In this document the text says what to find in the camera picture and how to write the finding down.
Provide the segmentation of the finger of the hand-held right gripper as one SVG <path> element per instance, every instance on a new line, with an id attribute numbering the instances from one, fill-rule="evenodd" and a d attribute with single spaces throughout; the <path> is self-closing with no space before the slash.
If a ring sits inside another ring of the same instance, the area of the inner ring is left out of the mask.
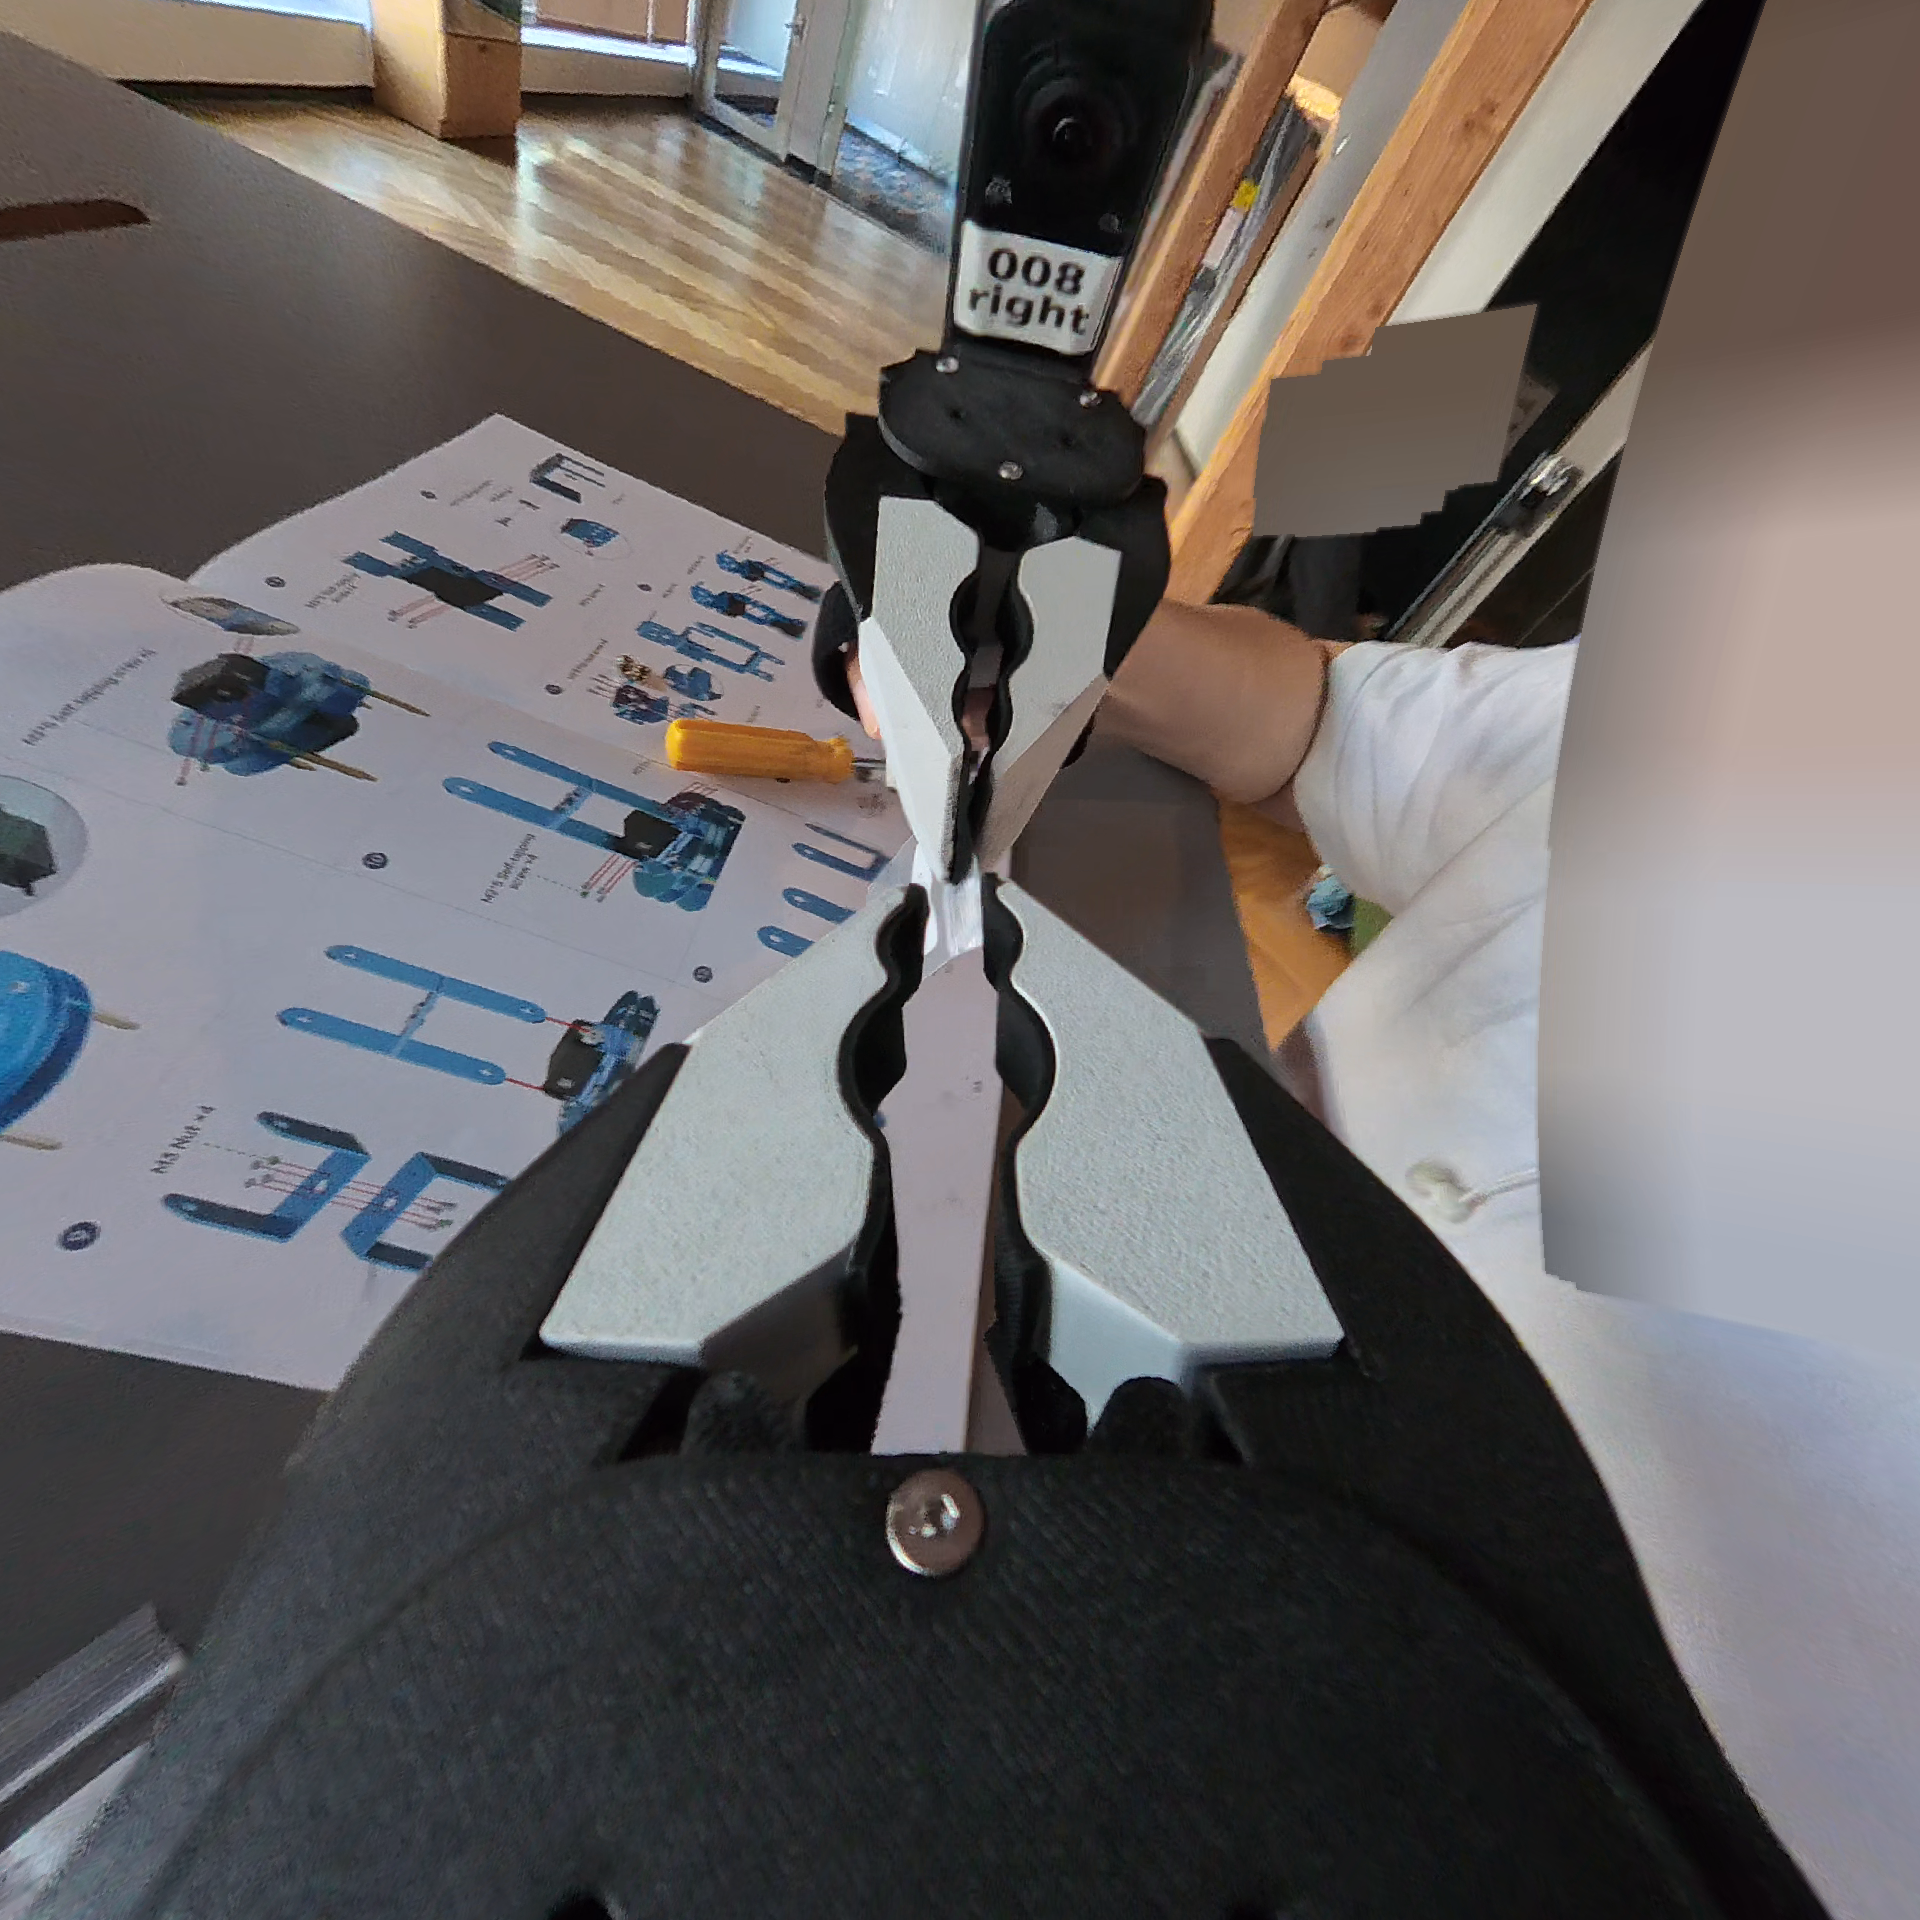
<path id="1" fill-rule="evenodd" d="M 980 782 L 995 754 L 974 754 L 965 723 L 974 661 L 954 630 L 954 609 L 974 596 L 980 563 L 980 536 L 940 505 L 899 496 L 878 502 L 862 681 L 918 847 L 932 875 L 951 882 L 977 859 L 976 826 L 989 808 Z"/>
<path id="2" fill-rule="evenodd" d="M 1109 692 L 1107 649 L 1122 558 L 1083 539 L 1020 559 L 1026 652 L 1004 668 L 989 757 L 974 783 L 974 859 L 996 868 L 1026 830 Z"/>

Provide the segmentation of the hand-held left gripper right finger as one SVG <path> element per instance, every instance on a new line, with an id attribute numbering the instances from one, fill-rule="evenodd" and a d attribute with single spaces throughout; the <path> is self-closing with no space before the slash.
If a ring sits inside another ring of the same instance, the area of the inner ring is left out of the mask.
<path id="1" fill-rule="evenodd" d="M 1026 1448 L 1115 1391 L 1317 1360 L 1342 1322 L 1201 1030 L 1018 882 L 983 892 L 1004 1145 L 989 1350 Z"/>

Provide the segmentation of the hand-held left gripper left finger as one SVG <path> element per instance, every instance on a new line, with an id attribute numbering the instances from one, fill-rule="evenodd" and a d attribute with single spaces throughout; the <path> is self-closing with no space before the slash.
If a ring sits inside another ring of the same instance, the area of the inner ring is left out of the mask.
<path id="1" fill-rule="evenodd" d="M 813 1447 L 871 1451 L 899 1333 L 877 1107 L 926 924 L 923 888 L 878 884 L 684 1044 L 542 1346 L 744 1373 Z"/>

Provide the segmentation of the small zip bag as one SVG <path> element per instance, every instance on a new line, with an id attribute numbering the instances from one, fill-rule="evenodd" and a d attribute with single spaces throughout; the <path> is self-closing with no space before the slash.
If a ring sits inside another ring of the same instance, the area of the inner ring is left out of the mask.
<path id="1" fill-rule="evenodd" d="M 907 1072 L 883 1102 L 897 1235 L 899 1333 L 877 1456 L 959 1454 L 981 1341 L 1004 1085 L 980 879 L 948 882 L 922 849 L 883 875 L 927 893 L 922 980 L 903 1010 Z"/>

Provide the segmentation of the person's right forearm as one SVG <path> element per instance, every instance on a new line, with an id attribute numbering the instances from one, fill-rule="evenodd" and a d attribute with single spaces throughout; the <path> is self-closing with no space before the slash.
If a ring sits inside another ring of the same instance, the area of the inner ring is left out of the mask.
<path id="1" fill-rule="evenodd" d="M 1092 735 L 1301 831 L 1292 782 L 1342 652 L 1344 642 L 1305 636 L 1254 608 L 1164 598 L 1118 668 Z"/>

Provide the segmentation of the green and blue bag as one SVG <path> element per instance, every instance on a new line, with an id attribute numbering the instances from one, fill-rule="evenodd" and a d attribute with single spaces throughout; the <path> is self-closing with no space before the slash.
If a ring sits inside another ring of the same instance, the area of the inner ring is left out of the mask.
<path id="1" fill-rule="evenodd" d="M 1311 876 L 1303 905 L 1311 928 L 1340 937 L 1355 959 L 1390 924 L 1390 915 L 1378 902 L 1359 898 L 1328 865 Z"/>

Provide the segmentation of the printed assembly instruction sheet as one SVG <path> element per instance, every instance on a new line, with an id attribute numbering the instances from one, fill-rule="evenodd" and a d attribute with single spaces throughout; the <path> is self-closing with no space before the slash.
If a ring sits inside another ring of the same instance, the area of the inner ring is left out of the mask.
<path id="1" fill-rule="evenodd" d="M 471 1214 L 852 915 L 828 566 L 487 421 L 192 580 L 4 592 L 2 1319 L 332 1386 Z M 615 661 L 667 708 L 615 708 Z"/>

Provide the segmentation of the thin wooden post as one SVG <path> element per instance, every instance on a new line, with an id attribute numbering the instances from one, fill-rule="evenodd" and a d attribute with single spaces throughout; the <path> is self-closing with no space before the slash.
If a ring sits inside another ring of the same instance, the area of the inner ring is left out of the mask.
<path id="1" fill-rule="evenodd" d="M 1137 402 L 1145 378 L 1227 213 L 1262 133 L 1285 100 L 1327 3 L 1218 5 L 1234 54 L 1222 84 L 1195 115 L 1196 131 L 1159 205 L 1122 290 L 1115 327 L 1097 359 L 1097 384 Z"/>

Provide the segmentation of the yellow handled screwdriver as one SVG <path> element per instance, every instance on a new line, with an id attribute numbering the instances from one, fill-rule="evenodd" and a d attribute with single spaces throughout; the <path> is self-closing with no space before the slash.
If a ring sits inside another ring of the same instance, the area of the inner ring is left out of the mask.
<path id="1" fill-rule="evenodd" d="M 664 735 L 665 763 L 690 775 L 721 782 L 865 783 L 884 787 L 883 757 L 859 755 L 845 736 L 677 720 Z"/>

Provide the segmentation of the thick wooden post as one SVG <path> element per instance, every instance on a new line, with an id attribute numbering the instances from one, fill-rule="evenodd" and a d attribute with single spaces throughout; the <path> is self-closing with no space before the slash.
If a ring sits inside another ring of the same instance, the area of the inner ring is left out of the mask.
<path id="1" fill-rule="evenodd" d="M 1587 11 L 1587 3 L 1459 9 L 1172 526 L 1173 598 L 1208 601 L 1255 530 L 1272 384 L 1374 343 Z"/>

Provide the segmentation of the aluminium profile rail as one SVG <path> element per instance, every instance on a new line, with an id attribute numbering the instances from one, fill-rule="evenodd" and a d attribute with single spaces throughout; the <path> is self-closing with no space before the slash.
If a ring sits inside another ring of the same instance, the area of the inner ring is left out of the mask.
<path id="1" fill-rule="evenodd" d="M 2 1705 L 2 1846 L 12 1848 L 167 1711 L 186 1654 L 144 1604 Z"/>

